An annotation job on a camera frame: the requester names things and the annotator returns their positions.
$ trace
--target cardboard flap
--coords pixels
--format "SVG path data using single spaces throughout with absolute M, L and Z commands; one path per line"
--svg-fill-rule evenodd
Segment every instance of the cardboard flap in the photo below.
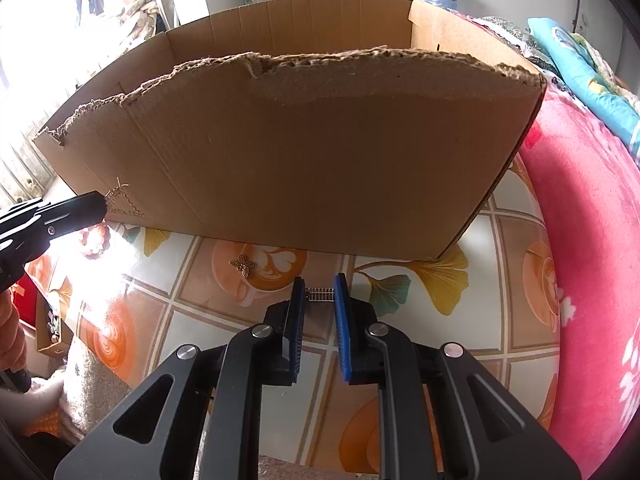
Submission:
M 448 10 L 414 0 L 409 11 L 409 20 L 414 26 L 411 46 L 469 54 L 491 66 L 520 66 L 532 74 L 539 73 L 535 66 L 510 46 L 494 40 L 478 25 L 452 18 Z
M 539 74 L 446 52 L 244 54 L 91 102 L 36 144 L 75 192 L 128 184 L 143 218 L 115 221 L 431 260 L 504 171 L 543 91 Z

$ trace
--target black tool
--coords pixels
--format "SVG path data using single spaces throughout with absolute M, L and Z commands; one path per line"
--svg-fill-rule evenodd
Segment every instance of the black tool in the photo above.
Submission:
M 24 266 L 40 257 L 53 238 L 100 223 L 107 213 L 97 191 L 49 204 L 41 198 L 0 211 L 0 290 L 7 290 L 24 274 Z M 31 387 L 26 370 L 0 372 L 4 382 L 25 393 Z
M 413 343 L 380 323 L 370 303 L 334 283 L 340 366 L 349 384 L 377 384 L 380 478 L 580 480 L 574 461 L 536 419 L 458 343 Z M 438 473 L 423 384 L 438 428 Z
M 180 346 L 62 459 L 55 480 L 191 479 L 214 388 L 200 478 L 257 479 L 262 385 L 296 381 L 305 301 L 296 278 L 289 301 L 227 345 Z

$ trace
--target table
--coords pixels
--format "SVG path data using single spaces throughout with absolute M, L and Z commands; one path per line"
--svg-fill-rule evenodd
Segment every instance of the table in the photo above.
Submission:
M 59 181 L 50 200 L 72 195 Z M 260 322 L 291 283 L 351 293 L 415 342 L 463 344 L 548 427 L 558 377 L 559 308 L 546 229 L 519 156 L 459 242 L 439 262 L 400 262 L 255 246 L 128 224 L 108 248 L 81 253 L 78 234 L 27 265 L 76 337 L 130 386 L 184 343 L 226 344 Z M 244 277 L 230 261 L 254 262 Z M 297 384 L 265 386 L 260 453 L 318 468 L 375 473 L 375 386 L 347 386 L 329 303 L 307 309 Z

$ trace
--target corrugated cardboard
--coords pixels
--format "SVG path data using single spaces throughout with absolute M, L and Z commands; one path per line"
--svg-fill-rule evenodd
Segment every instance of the corrugated cardboard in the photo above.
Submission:
M 431 260 L 491 193 L 544 90 L 508 46 L 424 2 L 273 0 L 137 47 L 36 144 L 75 192 L 128 184 L 115 221 Z
M 73 333 L 64 321 L 60 322 L 60 341 L 51 342 L 49 330 L 47 330 L 47 300 L 38 291 L 36 300 L 36 348 L 38 352 L 49 357 L 64 357 L 71 346 Z

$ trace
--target silver bolt head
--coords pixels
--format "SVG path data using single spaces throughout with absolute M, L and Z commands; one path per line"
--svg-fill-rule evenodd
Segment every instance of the silver bolt head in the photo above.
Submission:
M 382 337 L 389 333 L 389 327 L 384 323 L 372 323 L 369 326 L 369 333 L 376 337 Z
M 462 357 L 462 354 L 465 352 L 465 349 L 462 348 L 458 343 L 447 343 L 444 345 L 444 353 L 447 357 Z
M 270 325 L 256 325 L 251 329 L 251 334 L 260 339 L 269 337 L 271 333 L 273 333 L 273 328 Z
M 185 361 L 193 359 L 197 353 L 198 351 L 193 345 L 182 345 L 177 351 L 178 359 L 183 359 Z

